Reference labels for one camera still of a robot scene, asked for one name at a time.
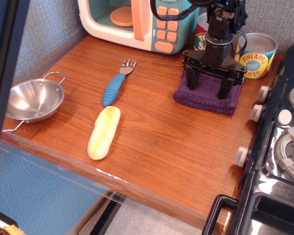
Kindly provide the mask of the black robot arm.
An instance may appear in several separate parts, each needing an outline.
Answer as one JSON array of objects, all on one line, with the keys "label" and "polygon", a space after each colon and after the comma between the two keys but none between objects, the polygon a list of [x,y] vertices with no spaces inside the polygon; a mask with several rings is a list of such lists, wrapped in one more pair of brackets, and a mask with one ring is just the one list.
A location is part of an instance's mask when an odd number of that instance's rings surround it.
[{"label": "black robot arm", "polygon": [[233,86],[240,85],[246,67],[231,55],[242,54],[235,50],[233,36],[246,33],[242,27],[248,17],[243,0],[192,0],[194,7],[207,9],[208,30],[205,33],[205,50],[183,51],[183,67],[186,71],[187,86],[194,90],[201,74],[221,79],[218,99],[226,99]]}]

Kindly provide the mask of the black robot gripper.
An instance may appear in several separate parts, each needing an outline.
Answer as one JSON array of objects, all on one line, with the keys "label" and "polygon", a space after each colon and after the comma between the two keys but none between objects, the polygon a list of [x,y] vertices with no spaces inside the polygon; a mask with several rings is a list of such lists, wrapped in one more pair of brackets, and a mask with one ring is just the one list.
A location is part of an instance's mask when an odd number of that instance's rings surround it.
[{"label": "black robot gripper", "polygon": [[190,90],[198,86],[199,76],[207,74],[222,79],[218,99],[227,99],[233,85],[240,85],[244,80],[246,67],[234,60],[230,51],[235,55],[243,53],[246,45],[236,51],[233,40],[212,43],[206,40],[205,50],[184,50],[182,66],[186,72],[186,83]]}]

